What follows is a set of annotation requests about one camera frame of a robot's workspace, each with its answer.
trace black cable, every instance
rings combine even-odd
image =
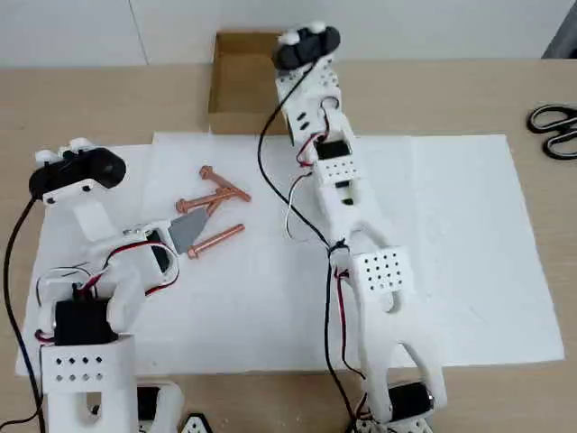
[[[43,374],[42,374],[42,346],[40,346],[40,348],[38,349],[38,359],[40,360],[40,377],[42,378]],[[44,392],[41,390],[41,401],[44,401]],[[32,421],[34,418],[36,418],[38,416],[38,408],[36,408],[36,411],[28,418],[23,418],[23,419],[12,419],[10,421],[6,421],[3,422],[2,424],[0,424],[0,431],[4,430],[6,427],[9,426],[16,426],[18,424],[26,424],[27,422]]]
[[[305,80],[306,77],[308,77],[308,74],[310,74],[313,69],[316,66],[316,62],[313,66],[310,67],[309,70],[307,70],[307,72],[305,72],[303,74],[303,76],[297,81],[297,83],[292,87],[292,89],[287,93],[287,95],[285,97],[282,98],[282,100],[280,101],[280,103],[277,105],[277,107],[274,109],[274,111],[272,112],[272,114],[269,116],[269,118],[267,119],[266,124],[264,124],[264,127],[262,128],[261,131],[261,136],[259,137],[259,147],[257,150],[257,161],[259,163],[259,170],[261,171],[261,175],[264,178],[264,181],[267,182],[267,184],[269,185],[270,189],[272,189],[274,191],[274,193],[282,200],[285,202],[285,204],[288,206],[289,205],[289,199],[286,198],[280,191],[279,189],[274,185],[274,183],[272,183],[272,181],[269,179],[269,176],[267,175],[267,173],[264,171],[264,167],[262,166],[262,144],[264,143],[264,136],[266,135],[267,131],[270,128],[270,125],[272,124],[272,122],[274,122],[274,119],[277,117],[277,115],[279,114],[280,110],[282,110],[282,107],[285,105],[285,103],[287,102],[287,100],[290,98],[290,96],[295,92],[295,90],[297,90],[297,88],[300,86],[300,84]],[[325,237],[323,236],[323,234],[320,232],[320,230],[318,228],[315,227],[315,225],[313,223],[311,223],[308,219],[305,218],[305,216],[303,216],[303,214],[301,214],[298,209],[296,207],[294,207],[293,205],[290,205],[290,208],[292,209],[292,211],[295,213],[295,215],[297,217],[300,218],[300,220],[305,223],[313,232],[315,232],[316,236],[321,240],[321,242],[323,244],[326,245],[326,247],[329,247],[329,243],[327,242],[327,240],[325,239]]]
[[[44,421],[44,411],[42,410],[42,394],[38,389],[38,383],[36,382],[36,376],[34,375],[34,369],[32,368],[32,363],[30,361],[30,356],[28,355],[28,350],[26,349],[26,344],[24,343],[22,334],[20,332],[20,328],[18,327],[18,322],[16,321],[16,317],[14,316],[14,311],[12,309],[12,302],[10,301],[10,291],[9,291],[9,280],[10,280],[10,257],[12,255],[12,250],[14,249],[14,242],[16,241],[16,236],[18,236],[18,232],[22,228],[22,225],[32,207],[34,206],[34,202],[36,201],[35,197],[30,198],[30,201],[24,208],[24,211],[16,221],[14,225],[14,229],[10,234],[10,238],[8,239],[8,244],[6,245],[6,252],[4,256],[4,268],[3,268],[3,284],[4,284],[4,302],[6,306],[6,314],[8,315],[8,319],[10,320],[10,325],[12,326],[12,330],[14,331],[14,335],[16,336],[16,342],[20,347],[20,351],[22,352],[22,358],[24,360],[24,364],[26,365],[26,371],[28,372],[28,378],[30,379],[30,386],[32,388],[32,395],[34,397],[34,403],[36,405],[36,412],[33,416],[29,417],[30,420],[34,419],[35,416],[38,416],[38,425],[40,428],[41,433],[46,433],[46,423]]]
[[[357,431],[356,427],[356,417],[354,416],[353,408],[351,407],[351,402],[349,401],[349,397],[346,395],[346,391],[344,390],[343,384],[341,383],[340,379],[336,375],[336,372],[333,368],[333,363],[331,362],[331,353],[328,344],[328,328],[329,328],[329,321],[330,321],[330,312],[331,312],[331,280],[333,279],[333,266],[331,266],[331,257],[328,257],[328,269],[326,272],[326,300],[325,300],[325,361],[326,366],[328,367],[328,371],[333,377],[334,384],[338,388],[339,392],[341,393],[341,397],[343,397],[344,405],[346,406],[346,411],[349,414],[349,418],[353,424],[353,431]]]
[[[323,236],[321,231],[318,228],[316,228],[316,226],[313,223],[311,223],[305,216],[303,216],[298,211],[298,209],[296,207],[294,207],[292,204],[289,203],[289,199],[286,198],[279,191],[279,189],[274,185],[274,183],[272,183],[272,181],[270,180],[266,171],[264,170],[264,167],[262,166],[262,145],[264,143],[264,137],[265,137],[267,131],[269,130],[270,125],[272,124],[272,122],[274,122],[274,119],[277,117],[280,110],[282,110],[282,107],[285,105],[287,100],[292,96],[293,93],[295,93],[295,91],[298,89],[298,87],[301,85],[301,83],[313,71],[316,64],[317,64],[317,62],[315,62],[313,64],[313,66],[311,66],[310,69],[307,70],[307,72],[305,72],[302,75],[302,77],[297,81],[297,83],[292,87],[292,89],[287,93],[287,95],[285,95],[285,97],[282,98],[282,100],[279,102],[279,104],[276,106],[276,108],[274,109],[272,114],[267,119],[267,122],[265,123],[264,127],[262,128],[261,135],[259,137],[259,145],[257,148],[257,162],[259,164],[259,170],[261,171],[262,177],[264,178],[265,182],[267,182],[269,187],[274,191],[274,193],[277,195],[277,197],[279,197],[282,201],[284,201],[287,206],[290,206],[290,208],[295,213],[295,215],[297,215],[297,217],[299,217],[300,220],[303,223],[305,223],[316,234],[318,239],[323,244],[325,244],[325,246],[327,248],[327,251],[328,251],[328,272],[327,272],[327,276],[326,276],[326,300],[325,300],[325,360],[326,360],[326,366],[328,367],[328,371],[331,374],[331,376],[333,377],[334,383],[336,384],[339,392],[341,393],[341,396],[343,397],[344,405],[346,406],[347,412],[349,414],[349,418],[351,419],[351,422],[353,423],[353,431],[356,433],[357,432],[356,423],[355,423],[356,419],[354,417],[353,408],[351,407],[351,402],[349,401],[349,398],[346,395],[346,391],[344,390],[344,387],[341,384],[341,381],[339,380],[338,376],[336,375],[336,372],[334,371],[333,364],[331,363],[330,349],[329,349],[329,344],[328,344],[329,315],[330,315],[330,307],[331,307],[331,279],[332,279],[332,271],[333,271],[332,266],[331,266],[331,260],[330,260],[331,254],[333,251],[335,251],[336,249],[339,249],[339,248],[347,248],[348,249],[348,246],[346,244],[344,244],[344,241],[340,241],[336,245],[331,247],[331,245],[328,243],[328,241]]]

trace white wall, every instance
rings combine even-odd
[[[341,59],[538,58],[573,2],[132,0],[135,23],[129,0],[0,0],[0,67],[208,62],[218,29],[315,18]]]

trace perforated bracket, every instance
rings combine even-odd
[[[361,171],[352,155],[317,161],[316,168],[323,185],[354,180],[361,177]]]
[[[133,378],[133,338],[106,345],[55,345],[42,349],[42,385],[50,392],[102,392]]]
[[[408,251],[403,246],[354,255],[353,273],[359,289],[368,294],[414,289]]]
[[[372,420],[357,421],[357,431],[359,433],[433,433],[433,430],[426,423],[424,418],[412,419],[411,421],[396,425],[381,426]]]

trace gray metal piece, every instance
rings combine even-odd
[[[177,254],[185,253],[195,243],[205,229],[207,220],[208,214],[204,207],[172,220],[169,233]]]
[[[577,59],[577,2],[547,47],[544,59]]]

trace red wire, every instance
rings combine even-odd
[[[300,151],[298,151],[298,153],[297,153],[298,165],[300,165],[301,167],[312,167],[313,166],[312,163],[299,159],[299,156],[305,151],[305,149],[308,147],[308,145],[311,144],[316,138],[323,137],[323,140],[326,140],[329,133],[330,133],[330,125],[328,123],[328,117],[326,116],[326,112],[325,112],[325,131],[323,133],[310,134],[310,137],[308,137],[308,139],[305,141],[305,143],[300,148]]]
[[[104,264],[104,266],[102,267],[102,269],[105,269],[105,268],[108,266],[108,263],[110,262],[110,259],[112,259],[112,258],[113,258],[115,255],[117,255],[118,253],[121,253],[122,251],[130,250],[130,249],[133,249],[133,248],[137,248],[137,247],[143,246],[143,245],[152,245],[152,246],[154,246],[154,245],[164,245],[164,244],[163,244],[163,243],[160,243],[160,242],[155,242],[155,241],[140,241],[140,242],[134,242],[134,243],[132,243],[132,244],[126,244],[126,245],[119,246],[119,247],[115,248],[114,250],[112,250],[112,251],[110,252],[110,254],[106,257],[105,264]],[[96,283],[98,283],[98,281],[102,278],[103,275],[104,275],[104,274],[101,273],[100,275],[97,275],[97,276],[95,276],[95,277],[92,277],[90,280],[87,281],[87,283],[86,283],[84,286],[82,286],[82,287],[80,288],[80,290],[84,291],[84,290],[90,289],[92,286],[94,286]],[[149,295],[151,295],[152,293],[155,293],[155,292],[157,292],[157,291],[159,291],[159,290],[166,289],[167,287],[169,287],[169,286],[171,286],[172,284],[174,284],[174,283],[177,281],[178,278],[179,278],[179,273],[177,273],[177,276],[176,276],[176,277],[174,278],[174,280],[172,280],[171,282],[169,282],[169,283],[167,283],[167,284],[162,284],[162,285],[160,285],[160,286],[152,287],[151,289],[146,290],[146,291],[144,292],[144,294],[145,294],[146,296],[149,296]]]
[[[167,282],[166,284],[161,284],[160,286],[155,286],[152,289],[148,289],[144,292],[145,296],[150,296],[153,293],[156,293],[157,291],[160,291],[162,289],[166,289],[167,287],[170,287],[172,284],[174,284],[175,282],[177,282],[177,279],[179,278],[180,275],[180,270],[179,272],[177,272],[177,276],[174,277],[174,280],[172,280],[171,282]]]
[[[341,360],[346,368],[351,370],[354,373],[359,374],[362,379],[366,379],[366,376],[361,373],[356,368],[352,368],[349,363],[346,361],[346,315],[344,313],[344,300],[343,300],[343,285],[341,281],[344,278],[349,278],[349,271],[344,270],[342,272],[338,272],[338,268],[334,269],[334,277],[336,278],[336,294],[339,299],[339,311],[341,313],[341,335],[342,335],[342,344],[341,344]]]
[[[44,333],[42,332],[41,329],[37,329],[36,332],[34,332],[34,337],[38,341],[40,341],[41,343],[53,343],[54,342],[54,338],[44,336]]]
[[[322,135],[322,134],[323,133],[314,133],[314,134],[311,134],[310,137],[308,137],[308,139],[305,141],[305,143],[300,148],[300,151],[298,151],[298,153],[297,153],[298,165],[300,165],[301,167],[312,167],[313,166],[313,164],[311,164],[310,162],[301,160],[299,158],[299,156],[305,151],[305,149],[308,147],[308,145],[311,144],[315,138],[317,138],[317,136]]]

